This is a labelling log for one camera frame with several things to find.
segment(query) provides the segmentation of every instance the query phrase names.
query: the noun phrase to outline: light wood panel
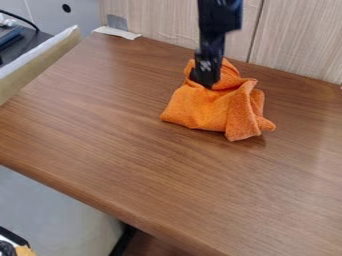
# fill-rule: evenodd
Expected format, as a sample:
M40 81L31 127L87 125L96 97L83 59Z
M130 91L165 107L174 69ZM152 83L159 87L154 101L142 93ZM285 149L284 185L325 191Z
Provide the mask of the light wood panel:
M273 133L160 121L193 51L93 33L0 108L0 164L196 256L342 255L342 93L234 61Z
M266 0L251 62L341 83L341 13L341 0Z
M227 36L226 55L246 61L261 0L246 0L242 31ZM101 0L102 11L128 20L145 37L195 49L199 44L197 0Z

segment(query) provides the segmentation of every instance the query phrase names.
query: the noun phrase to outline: floor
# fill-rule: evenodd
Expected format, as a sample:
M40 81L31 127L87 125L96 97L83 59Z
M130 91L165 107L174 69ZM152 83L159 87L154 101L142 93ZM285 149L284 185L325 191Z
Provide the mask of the floor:
M0 226L28 240L37 255L108 256L121 223L0 166Z

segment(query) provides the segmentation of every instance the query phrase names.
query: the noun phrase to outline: wooden table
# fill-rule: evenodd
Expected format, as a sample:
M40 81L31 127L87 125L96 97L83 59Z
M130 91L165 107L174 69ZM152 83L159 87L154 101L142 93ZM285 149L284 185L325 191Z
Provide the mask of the wooden table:
M191 50L93 34L0 109L0 163L194 255L342 255L342 91L234 61L274 133L163 123Z

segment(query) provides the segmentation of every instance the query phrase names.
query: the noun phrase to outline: microfiber cloth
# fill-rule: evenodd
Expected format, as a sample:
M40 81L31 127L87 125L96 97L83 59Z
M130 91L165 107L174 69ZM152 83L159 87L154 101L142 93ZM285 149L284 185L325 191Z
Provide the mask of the microfiber cloth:
M223 59L221 80L212 89L190 80L195 61L184 70L186 79L175 91L161 115L163 121L191 129L225 132L230 141L259 136L276 126L263 116L265 95L254 89L258 81L241 78L239 71Z

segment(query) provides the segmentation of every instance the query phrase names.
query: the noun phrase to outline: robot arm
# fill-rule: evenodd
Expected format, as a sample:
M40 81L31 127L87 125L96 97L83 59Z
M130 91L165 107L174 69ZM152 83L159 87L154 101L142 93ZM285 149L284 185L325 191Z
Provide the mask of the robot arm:
M225 35L241 29L243 0L198 0L200 49L190 79L211 89L220 80Z

